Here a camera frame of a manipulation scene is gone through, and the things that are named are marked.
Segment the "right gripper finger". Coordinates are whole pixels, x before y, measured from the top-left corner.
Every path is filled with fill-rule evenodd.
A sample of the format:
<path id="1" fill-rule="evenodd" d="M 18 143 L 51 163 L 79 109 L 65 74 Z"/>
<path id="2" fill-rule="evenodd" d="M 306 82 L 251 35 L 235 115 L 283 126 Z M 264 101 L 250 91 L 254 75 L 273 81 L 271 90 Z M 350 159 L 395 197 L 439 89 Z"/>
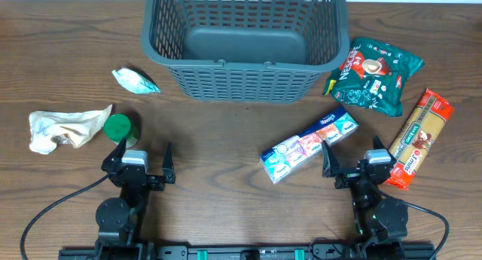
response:
<path id="1" fill-rule="evenodd" d="M 330 145 L 326 142 L 322 142 L 323 151 L 323 168 L 322 176 L 324 178 L 335 177 L 340 173 L 340 164 L 332 152 Z"/>
<path id="2" fill-rule="evenodd" d="M 384 152 L 386 153 L 386 155 L 388 157 L 390 157 L 390 163 L 391 164 L 395 164 L 396 163 L 396 159 L 395 157 L 389 152 L 388 148 L 385 147 L 385 145 L 383 144 L 383 142 L 381 141 L 381 139 L 379 138 L 379 136 L 375 136 L 373 138 L 373 146 L 374 146 L 374 149 L 375 150 L 384 150 Z"/>

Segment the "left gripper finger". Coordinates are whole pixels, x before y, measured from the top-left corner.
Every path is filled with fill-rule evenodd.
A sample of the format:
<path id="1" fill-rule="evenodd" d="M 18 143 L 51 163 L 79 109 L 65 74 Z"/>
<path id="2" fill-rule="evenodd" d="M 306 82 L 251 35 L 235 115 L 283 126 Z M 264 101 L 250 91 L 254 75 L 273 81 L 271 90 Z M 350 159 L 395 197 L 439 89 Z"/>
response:
<path id="1" fill-rule="evenodd" d="M 175 175 L 174 164 L 172 161 L 172 144 L 170 142 L 166 147 L 163 164 L 162 164 L 162 170 L 163 170 L 164 182 L 168 184 L 175 184 L 176 175 Z"/>
<path id="2" fill-rule="evenodd" d="M 101 170 L 104 172 L 112 172 L 116 166 L 121 164 L 122 157 L 126 151 L 127 139 L 124 137 L 117 147 L 103 160 Z"/>

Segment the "green lidded jar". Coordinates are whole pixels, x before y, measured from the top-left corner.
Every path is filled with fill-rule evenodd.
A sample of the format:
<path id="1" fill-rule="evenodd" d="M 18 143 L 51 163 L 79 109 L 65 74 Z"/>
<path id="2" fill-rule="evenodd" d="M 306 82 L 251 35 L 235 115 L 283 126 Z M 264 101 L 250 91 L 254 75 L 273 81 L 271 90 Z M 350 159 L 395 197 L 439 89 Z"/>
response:
<path id="1" fill-rule="evenodd" d="M 119 144 L 122 139 L 125 139 L 127 148 L 133 147 L 139 141 L 139 130 L 126 115 L 109 116 L 104 123 L 103 130 L 115 144 Z"/>

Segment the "red spaghetti pasta packet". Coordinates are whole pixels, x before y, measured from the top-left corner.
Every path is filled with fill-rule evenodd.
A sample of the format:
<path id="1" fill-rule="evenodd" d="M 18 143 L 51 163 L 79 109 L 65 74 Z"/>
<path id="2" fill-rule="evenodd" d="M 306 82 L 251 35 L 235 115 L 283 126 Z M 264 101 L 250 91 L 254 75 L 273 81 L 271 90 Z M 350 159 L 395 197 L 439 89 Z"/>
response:
<path id="1" fill-rule="evenodd" d="M 401 189 L 410 186 L 452 113 L 445 98 L 430 89 L 425 91 L 389 148 L 396 163 L 387 184 Z"/>

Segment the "beige paper bag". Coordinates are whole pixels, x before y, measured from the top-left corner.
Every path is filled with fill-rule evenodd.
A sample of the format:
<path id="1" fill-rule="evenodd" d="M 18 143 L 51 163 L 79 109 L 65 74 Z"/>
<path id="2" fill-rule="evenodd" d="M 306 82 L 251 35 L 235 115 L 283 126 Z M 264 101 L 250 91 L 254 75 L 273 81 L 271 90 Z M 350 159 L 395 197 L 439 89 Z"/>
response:
<path id="1" fill-rule="evenodd" d="M 39 154 L 50 154 L 62 141 L 80 148 L 103 128 L 111 110 L 112 105 L 87 112 L 33 112 L 29 115 L 29 148 Z"/>

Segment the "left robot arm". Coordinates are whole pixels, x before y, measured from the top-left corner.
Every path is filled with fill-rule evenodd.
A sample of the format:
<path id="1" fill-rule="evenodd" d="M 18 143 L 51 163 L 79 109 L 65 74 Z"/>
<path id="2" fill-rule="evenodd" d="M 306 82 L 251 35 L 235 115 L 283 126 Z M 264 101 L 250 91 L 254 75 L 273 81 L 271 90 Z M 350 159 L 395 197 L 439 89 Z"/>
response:
<path id="1" fill-rule="evenodd" d="M 149 194 L 175 183 L 172 146 L 168 144 L 161 175 L 148 173 L 146 151 L 128 150 L 122 139 L 104 159 L 101 170 L 120 189 L 119 197 L 103 201 L 96 211 L 99 226 L 95 259 L 156 259 L 153 243 L 140 240 Z"/>

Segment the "green Nescafe coffee bag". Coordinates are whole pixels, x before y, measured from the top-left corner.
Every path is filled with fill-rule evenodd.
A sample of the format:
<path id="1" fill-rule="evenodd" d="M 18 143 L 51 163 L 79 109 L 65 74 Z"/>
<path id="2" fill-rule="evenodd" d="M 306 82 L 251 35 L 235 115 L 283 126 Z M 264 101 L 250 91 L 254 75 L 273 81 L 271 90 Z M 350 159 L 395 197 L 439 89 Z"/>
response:
<path id="1" fill-rule="evenodd" d="M 400 117 L 404 86 L 424 65 L 422 58 L 391 44 L 356 38 L 346 60 L 328 76 L 323 93 L 344 105 Z"/>

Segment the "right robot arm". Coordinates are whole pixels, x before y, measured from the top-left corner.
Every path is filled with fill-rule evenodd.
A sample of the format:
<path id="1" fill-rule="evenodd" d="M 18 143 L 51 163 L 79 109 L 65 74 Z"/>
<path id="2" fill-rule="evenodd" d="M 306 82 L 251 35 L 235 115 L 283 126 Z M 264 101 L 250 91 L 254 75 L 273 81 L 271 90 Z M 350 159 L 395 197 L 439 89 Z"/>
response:
<path id="1" fill-rule="evenodd" d="M 342 168 L 328 143 L 322 143 L 322 176 L 335 179 L 336 189 L 350 190 L 355 228 L 360 234 L 354 244 L 343 249 L 341 257 L 404 259 L 401 239 L 407 236 L 407 206 L 383 196 L 378 189 L 379 184 L 390 178 L 396 159 L 377 136 L 373 146 L 356 167 Z"/>

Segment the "Kleenex tissue multipack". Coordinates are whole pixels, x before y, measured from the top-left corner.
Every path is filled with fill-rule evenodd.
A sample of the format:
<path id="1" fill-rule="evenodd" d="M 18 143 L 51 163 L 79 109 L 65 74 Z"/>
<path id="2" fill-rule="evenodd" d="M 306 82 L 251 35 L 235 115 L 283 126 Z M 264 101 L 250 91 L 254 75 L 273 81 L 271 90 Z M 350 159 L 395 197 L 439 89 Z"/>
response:
<path id="1" fill-rule="evenodd" d="M 273 184 L 282 181 L 302 164 L 322 153 L 323 143 L 334 145 L 354 133 L 358 122 L 340 106 L 325 117 L 260 155 L 261 166 Z"/>

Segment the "small teal snack packet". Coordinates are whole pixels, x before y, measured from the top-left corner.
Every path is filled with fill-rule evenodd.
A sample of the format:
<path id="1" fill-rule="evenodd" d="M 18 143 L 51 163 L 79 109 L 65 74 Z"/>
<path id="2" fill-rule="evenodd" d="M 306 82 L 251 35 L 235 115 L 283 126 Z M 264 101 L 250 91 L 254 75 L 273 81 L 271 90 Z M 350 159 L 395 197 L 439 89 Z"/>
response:
<path id="1" fill-rule="evenodd" d="M 126 67 L 112 70 L 112 75 L 124 89 L 135 94 L 160 93 L 158 86 L 146 77 Z"/>

